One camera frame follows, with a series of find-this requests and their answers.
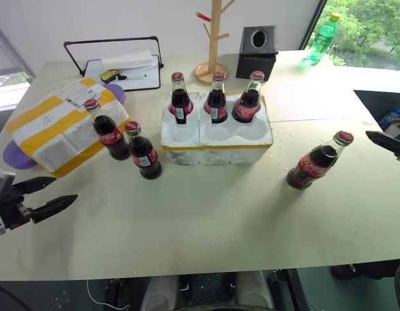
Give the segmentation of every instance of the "purple object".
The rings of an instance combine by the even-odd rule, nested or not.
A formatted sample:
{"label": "purple object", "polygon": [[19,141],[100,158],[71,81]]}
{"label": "purple object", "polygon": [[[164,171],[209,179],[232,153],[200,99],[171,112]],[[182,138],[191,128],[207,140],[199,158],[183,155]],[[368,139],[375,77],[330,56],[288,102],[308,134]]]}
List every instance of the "purple object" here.
{"label": "purple object", "polygon": [[[121,105],[124,105],[126,96],[122,87],[116,84],[104,84],[104,87],[114,94]],[[3,160],[7,165],[10,165],[17,170],[25,170],[38,165],[34,160],[29,158],[29,156],[26,155],[26,153],[24,153],[14,141],[10,141],[6,146],[5,151],[3,152]]]}
{"label": "purple object", "polygon": [[122,89],[122,87],[116,85],[116,84],[104,84],[104,87],[108,90],[111,91],[112,94],[115,95],[115,97],[118,99],[118,101],[121,103],[121,105],[124,105],[125,103],[125,92]]}
{"label": "purple object", "polygon": [[10,141],[6,146],[3,152],[3,160],[5,160],[6,164],[18,170],[25,170],[38,165],[34,160],[29,158],[14,141]]}

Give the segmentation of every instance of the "coca-cola bottle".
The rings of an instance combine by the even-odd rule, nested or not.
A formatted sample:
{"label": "coca-cola bottle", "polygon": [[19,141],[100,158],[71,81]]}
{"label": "coca-cola bottle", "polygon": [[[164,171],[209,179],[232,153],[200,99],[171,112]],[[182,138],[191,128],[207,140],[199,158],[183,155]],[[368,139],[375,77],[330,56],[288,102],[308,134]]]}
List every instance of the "coca-cola bottle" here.
{"label": "coca-cola bottle", "polygon": [[108,117],[95,99],[89,99],[84,104],[93,119],[94,129],[101,143],[108,148],[109,154],[116,160],[128,159],[131,153],[115,121]]}
{"label": "coca-cola bottle", "polygon": [[234,119],[242,123],[252,122],[253,116],[260,109],[260,88],[265,74],[259,70],[250,74],[250,81],[241,97],[236,101],[232,115]]}
{"label": "coca-cola bottle", "polygon": [[224,79],[224,73],[214,73],[212,90],[205,102],[205,110],[212,117],[212,123],[222,123],[227,119]]}
{"label": "coca-cola bottle", "polygon": [[168,109],[175,115],[175,120],[178,124],[186,124],[186,117],[192,112],[193,103],[188,97],[186,86],[184,85],[184,75],[182,73],[172,74],[172,82],[172,102]]}
{"label": "coca-cola bottle", "polygon": [[141,128],[137,121],[125,125],[128,134],[129,149],[135,165],[140,168],[142,177],[155,179],[161,175],[162,168],[156,151],[148,138],[140,136]]}
{"label": "coca-cola bottle", "polygon": [[312,149],[299,160],[297,166],[289,171],[286,180],[296,189],[308,188],[314,180],[324,176],[337,162],[343,149],[352,143],[352,134],[340,131],[327,143]]}

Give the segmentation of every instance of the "beige table surface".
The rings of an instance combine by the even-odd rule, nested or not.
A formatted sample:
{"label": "beige table surface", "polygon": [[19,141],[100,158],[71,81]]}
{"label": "beige table surface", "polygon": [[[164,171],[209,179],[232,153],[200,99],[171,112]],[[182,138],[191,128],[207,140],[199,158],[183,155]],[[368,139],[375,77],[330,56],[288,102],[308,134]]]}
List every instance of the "beige table surface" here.
{"label": "beige table surface", "polygon": [[[163,98],[180,70],[189,91],[204,91],[193,69],[204,58],[164,59],[162,87],[127,93],[124,105],[159,151],[164,172],[148,181],[132,161],[102,150],[46,190],[29,207],[66,194],[73,205],[38,224],[0,236],[0,280],[102,279],[325,266],[400,258],[400,162],[375,146],[379,130],[328,60],[302,69],[302,51],[281,52],[263,87],[274,145],[254,165],[183,167],[160,147]],[[223,56],[234,78],[237,57]],[[79,78],[69,62],[48,63],[17,107],[19,113]],[[305,191],[290,189],[287,170],[338,130],[355,141],[327,176]],[[10,137],[0,134],[1,154]],[[16,181],[46,176],[17,171]]]}

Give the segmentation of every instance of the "white wall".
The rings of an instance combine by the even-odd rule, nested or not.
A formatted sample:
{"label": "white wall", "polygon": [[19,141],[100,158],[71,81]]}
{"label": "white wall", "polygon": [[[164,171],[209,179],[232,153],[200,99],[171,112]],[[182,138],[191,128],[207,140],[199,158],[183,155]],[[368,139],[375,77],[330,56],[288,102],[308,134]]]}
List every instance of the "white wall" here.
{"label": "white wall", "polygon": [[[219,54],[239,51],[244,26],[277,25],[280,50],[297,49],[318,0],[237,0],[222,16]],[[64,41],[156,35],[164,56],[208,54],[200,11],[211,0],[0,0],[0,29],[37,73],[67,60]]]}

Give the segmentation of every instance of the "yellow tape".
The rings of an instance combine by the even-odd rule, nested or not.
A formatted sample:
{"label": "yellow tape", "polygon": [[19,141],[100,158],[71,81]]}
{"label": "yellow tape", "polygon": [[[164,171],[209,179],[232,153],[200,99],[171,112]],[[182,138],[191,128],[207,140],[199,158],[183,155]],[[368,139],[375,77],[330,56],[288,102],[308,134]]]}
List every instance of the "yellow tape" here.
{"label": "yellow tape", "polygon": [[17,116],[13,120],[7,122],[6,130],[9,134],[13,133],[14,131],[20,129],[22,126],[28,124],[30,121],[40,117],[44,113],[52,110],[53,108],[59,106],[63,102],[57,96],[49,97],[47,100],[43,101],[36,107],[26,111],[25,113]]}
{"label": "yellow tape", "polygon": [[[115,96],[107,89],[101,92],[102,98],[99,100],[101,106],[106,105],[108,102],[111,102],[115,99]],[[57,135],[63,133],[71,126],[75,125],[83,118],[88,116],[88,112],[86,111],[78,111],[74,110],[68,113],[66,116],[62,117],[58,120],[55,124],[45,128],[44,130],[40,131],[39,133],[30,136],[28,139],[25,139],[19,145],[20,149],[24,151],[28,156],[31,158],[33,157],[33,153],[42,147],[44,144],[51,141]]]}
{"label": "yellow tape", "polygon": [[196,147],[170,147],[162,145],[166,151],[192,151],[192,150],[211,150],[211,149],[268,149],[271,144],[232,144],[230,146],[196,146]]}
{"label": "yellow tape", "polygon": [[84,78],[81,80],[81,83],[85,86],[93,86],[97,84],[97,82],[92,78]]}
{"label": "yellow tape", "polygon": [[[118,127],[121,129],[121,132],[125,131],[125,124],[129,119],[125,120],[123,123],[121,123]],[[76,169],[78,166],[80,166],[83,162],[88,160],[90,157],[92,157],[94,154],[96,154],[98,151],[103,149],[103,144],[100,141],[97,141],[95,144],[90,146],[89,148],[85,149],[83,152],[78,154],[76,157],[71,159],[69,162],[66,164],[62,165],[60,168],[55,170],[54,172],[50,172],[53,176],[55,177],[62,177],[72,170]]]}

